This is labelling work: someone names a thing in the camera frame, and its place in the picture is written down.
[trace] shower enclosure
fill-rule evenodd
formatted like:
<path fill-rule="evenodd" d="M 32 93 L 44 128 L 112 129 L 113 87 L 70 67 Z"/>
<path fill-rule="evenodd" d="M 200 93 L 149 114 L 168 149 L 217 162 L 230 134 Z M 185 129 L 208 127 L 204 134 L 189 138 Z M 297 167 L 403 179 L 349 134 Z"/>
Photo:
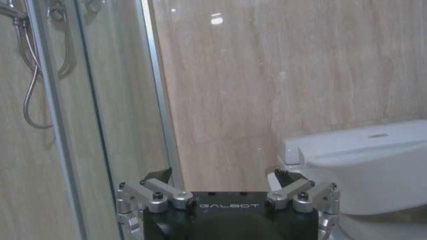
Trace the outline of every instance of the shower enclosure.
<path fill-rule="evenodd" d="M 126 238 L 118 183 L 172 167 L 182 187 L 150 18 L 145 0 L 0 0 L 0 239 Z"/>

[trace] shower head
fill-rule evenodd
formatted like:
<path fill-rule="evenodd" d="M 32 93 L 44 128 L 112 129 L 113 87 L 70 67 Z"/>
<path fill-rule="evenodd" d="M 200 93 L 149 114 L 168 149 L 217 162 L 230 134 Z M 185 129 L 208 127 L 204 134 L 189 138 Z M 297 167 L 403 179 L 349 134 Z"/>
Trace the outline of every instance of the shower head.
<path fill-rule="evenodd" d="M 9 16 L 10 18 L 17 19 L 17 20 L 25 20 L 28 18 L 26 13 L 16 10 L 8 4 L 1 3 L 1 2 L 0 2 L 0 15 Z"/>

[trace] toilet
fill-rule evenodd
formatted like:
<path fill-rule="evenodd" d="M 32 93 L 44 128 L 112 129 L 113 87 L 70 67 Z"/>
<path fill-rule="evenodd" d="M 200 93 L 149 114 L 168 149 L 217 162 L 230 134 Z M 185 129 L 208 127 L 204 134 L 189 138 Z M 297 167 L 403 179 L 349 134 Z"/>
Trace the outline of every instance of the toilet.
<path fill-rule="evenodd" d="M 284 139 L 277 158 L 289 172 L 337 184 L 349 239 L 427 239 L 416 211 L 427 206 L 427 120 Z"/>

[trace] toilet tank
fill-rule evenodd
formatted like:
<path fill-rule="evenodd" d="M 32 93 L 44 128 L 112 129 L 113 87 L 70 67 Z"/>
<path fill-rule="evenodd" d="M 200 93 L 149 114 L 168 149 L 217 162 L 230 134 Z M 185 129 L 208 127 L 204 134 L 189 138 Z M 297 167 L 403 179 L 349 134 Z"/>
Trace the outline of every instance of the toilet tank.
<path fill-rule="evenodd" d="M 282 139 L 277 158 L 285 165 L 356 164 L 424 142 L 427 120 L 412 120 Z"/>
<path fill-rule="evenodd" d="M 427 205 L 427 120 L 282 140 L 289 172 L 337 184 L 340 212 L 376 215 Z"/>

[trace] tiled wall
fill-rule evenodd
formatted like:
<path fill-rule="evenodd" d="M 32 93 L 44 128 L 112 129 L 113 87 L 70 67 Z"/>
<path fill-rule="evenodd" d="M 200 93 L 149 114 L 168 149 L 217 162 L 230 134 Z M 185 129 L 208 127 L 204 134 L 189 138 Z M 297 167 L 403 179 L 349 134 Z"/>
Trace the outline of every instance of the tiled wall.
<path fill-rule="evenodd" d="M 281 138 L 423 116 L 421 0 L 153 5 L 189 190 L 265 190 Z"/>

